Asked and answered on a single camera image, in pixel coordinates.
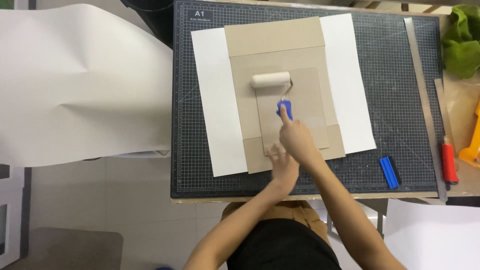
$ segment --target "paint roller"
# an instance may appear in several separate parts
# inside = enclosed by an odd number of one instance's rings
[[[283,94],[280,101],[277,103],[278,110],[276,113],[280,115],[280,106],[283,104],[287,109],[287,115],[290,120],[293,120],[292,116],[292,103],[290,100],[285,100],[285,96],[293,87],[293,82],[290,79],[290,73],[288,71],[283,72],[275,72],[275,73],[263,73],[263,74],[254,74],[252,76],[252,81],[250,85],[253,88],[262,88],[262,87],[270,87],[270,86],[283,86],[288,85],[287,91]]]

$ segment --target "white paper sheet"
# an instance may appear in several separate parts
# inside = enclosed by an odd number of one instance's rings
[[[192,31],[192,41],[213,176],[246,172],[225,31]]]
[[[345,154],[377,148],[360,73],[352,14],[320,17],[328,79]]]
[[[0,163],[169,150],[172,50],[94,6],[0,10]]]
[[[389,199],[384,240],[409,270],[478,269],[480,208]]]
[[[345,153],[375,149],[351,14],[322,17],[320,20],[325,39],[330,88]],[[217,112],[220,110],[215,111],[216,106],[222,106],[222,108],[235,106],[235,109],[237,108],[232,75],[226,73],[226,71],[231,73],[231,67],[228,54],[224,52],[226,50],[225,31],[223,28],[193,31],[192,42],[205,122],[209,122],[206,124],[209,137],[208,146],[212,164],[219,165],[213,168],[214,175],[223,175],[224,172],[231,172],[229,174],[246,172],[247,169],[246,166],[243,167],[243,162],[241,166],[237,164],[242,158],[239,147],[242,142],[241,129],[240,124],[237,125],[238,112],[229,112],[224,116],[218,116]],[[210,91],[210,89],[206,89],[207,87],[214,87],[215,91],[221,89],[222,95],[230,98],[222,101],[224,104],[220,104],[220,98],[213,97],[204,100],[203,91]],[[213,110],[215,113],[205,113],[205,108]],[[230,137],[225,137],[228,138],[227,141],[210,139],[210,136],[218,138],[222,134],[229,134]],[[227,144],[238,145],[235,148],[238,152],[222,151],[224,145]],[[218,149],[218,152],[213,154],[212,149]]]

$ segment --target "person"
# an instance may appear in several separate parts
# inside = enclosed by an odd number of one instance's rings
[[[272,180],[247,203],[231,203],[194,248],[185,270],[340,269],[327,227],[306,201],[283,201],[299,176],[310,173],[345,248],[362,269],[406,269],[347,189],[328,168],[307,126],[280,108],[280,145],[268,152]]]

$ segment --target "hand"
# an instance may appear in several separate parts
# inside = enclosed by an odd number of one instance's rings
[[[280,107],[280,117],[283,122],[280,129],[280,143],[287,152],[304,166],[317,162],[318,159],[323,160],[320,151],[315,147],[308,127],[298,120],[290,120],[284,105]]]
[[[273,194],[278,201],[281,201],[290,194],[297,182],[299,164],[278,144],[268,149],[267,155],[273,167],[272,181],[268,186],[274,189]]]

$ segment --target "cutting mat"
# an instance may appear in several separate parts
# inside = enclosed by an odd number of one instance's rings
[[[197,11],[203,12],[202,21],[192,19]],[[253,196],[270,180],[270,171],[213,177],[190,32],[224,25],[340,13],[345,11],[176,1],[172,198]],[[407,16],[351,13],[377,149],[348,154],[345,158],[328,160],[327,163],[351,193],[435,191],[432,155],[403,21]],[[442,77],[439,19],[414,16],[413,22],[440,143],[443,125],[433,83],[434,79]],[[379,163],[380,158],[388,155],[393,156],[403,180],[400,187],[392,190],[387,186]],[[316,193],[318,191],[311,177],[301,172],[292,195]]]

